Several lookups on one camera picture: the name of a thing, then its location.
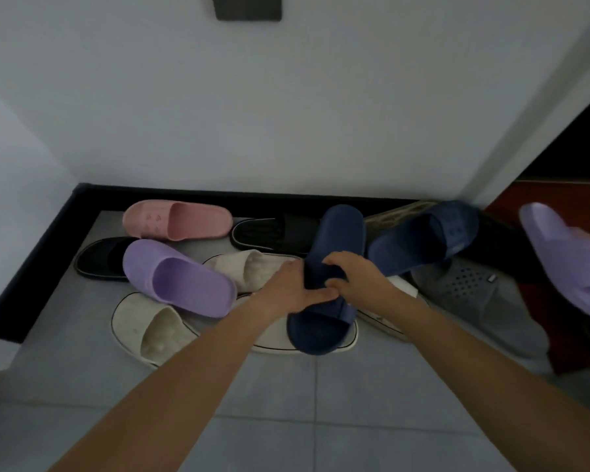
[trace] slide sandal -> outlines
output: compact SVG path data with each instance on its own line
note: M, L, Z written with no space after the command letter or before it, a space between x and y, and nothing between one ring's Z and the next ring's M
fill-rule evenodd
M439 262L470 245L479 229L477 209L458 200L442 202L376 238L367 250L385 276Z
M365 223L362 213L350 205L328 209L304 262L306 288L323 288L328 278L345 278L337 266L322 260L332 252L347 251L362 255L365 250ZM307 354L327 354L345 340L356 318L356 309L339 297L311 305L287 318L287 333L293 346Z
M417 288L415 286L411 285L404 278L399 277L399 276L390 276L387 278L387 280L389 280L393 286L395 286L396 288L407 293L409 296L412 296L413 298L417 298L417 299L423 301L424 303L428 304L418 294ZM372 313L371 311L366 311L366 310L360 309L359 310L359 318L366 321L370 325L375 326L379 330L393 336L394 338L398 338L399 340L402 340L402 341L408 341L408 342L410 341L409 338L404 333L402 333L400 328L398 328L396 325L392 324L389 320L386 320L385 318L380 317L377 314Z
M250 296L250 294L239 296L236 300L235 306L247 301ZM264 333L260 335L252 346L252 351L268 354L301 354L301 351L295 348L289 339L289 335L286 332L286 322L286 317L279 318L264 330ZM354 322L352 326L350 326L343 342L332 352L336 353L350 350L354 347L358 339L359 326Z
M435 205L437 205L437 202L431 200L418 200L417 202L412 202L397 209L387 210L386 212L365 217L367 241L371 242L385 230L393 228L398 223L405 222Z
M174 308L142 293L131 293L118 304L111 332L126 352L152 367L163 365L198 337Z
M244 250L216 255L203 264L231 278L238 293L253 293L262 288L284 262L298 258L291 255L260 253L258 250Z
M540 203L523 205L520 222L553 286L590 315L590 237Z
M459 256L516 278L521 283L546 283L542 264L524 230L477 210L479 231Z
M501 272L455 257L411 271L425 296L521 357L542 356L549 337L529 315L518 285Z
M277 218L252 218L236 223L229 241L238 250L306 255L315 239L319 220L283 214Z
M123 226L132 237L175 242L221 238L232 224L231 213L223 207L172 200L142 200L123 215Z
M135 288L154 300L205 317L224 317L236 300L231 279L155 240L128 246L123 270Z
M74 269L81 276L94 280L127 281L123 271L123 255L137 238L103 238L86 246L74 260Z

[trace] dark blue slide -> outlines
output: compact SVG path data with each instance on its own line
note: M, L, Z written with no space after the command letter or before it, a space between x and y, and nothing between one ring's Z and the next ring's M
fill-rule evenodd
M442 202L387 230L367 250L385 276L450 258L479 231L479 211L460 200Z
M342 269L324 265L322 260L332 252L363 255L365 236L365 222L359 210L350 205L335 205L328 209L304 262L306 288L323 288L329 278L345 278ZM293 346L301 352L328 354L341 345L355 318L356 308L339 297L289 315L286 331Z

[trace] white wall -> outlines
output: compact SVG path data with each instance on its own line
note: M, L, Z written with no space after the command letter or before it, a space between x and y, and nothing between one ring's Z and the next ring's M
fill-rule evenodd
M79 181L479 196L520 116L573 86L556 70L588 68L563 63L589 34L590 0L284 0L277 24L218 22L211 0L0 0L0 96ZM590 89L574 98L566 118Z
M0 101L0 293L76 186Z

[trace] purple slipper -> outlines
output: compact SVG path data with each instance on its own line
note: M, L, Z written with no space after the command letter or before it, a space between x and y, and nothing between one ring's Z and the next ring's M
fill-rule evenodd
M523 205L520 222L553 286L590 315L590 238L575 233L540 203Z
M123 270L135 288L154 300L205 317L224 317L236 300L231 279L155 240L128 246Z

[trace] hand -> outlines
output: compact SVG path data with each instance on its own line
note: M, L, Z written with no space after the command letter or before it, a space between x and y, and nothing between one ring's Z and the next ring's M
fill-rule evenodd
M405 294L393 286L376 265L356 253L332 252L323 263L336 265L345 272L347 281L330 278L326 286L336 288L350 305L358 309L378 313Z
M299 313L315 303L337 298L338 291L335 288L304 288L304 261L294 260L284 262L249 301L253 301L257 307L275 318L280 318L289 313Z

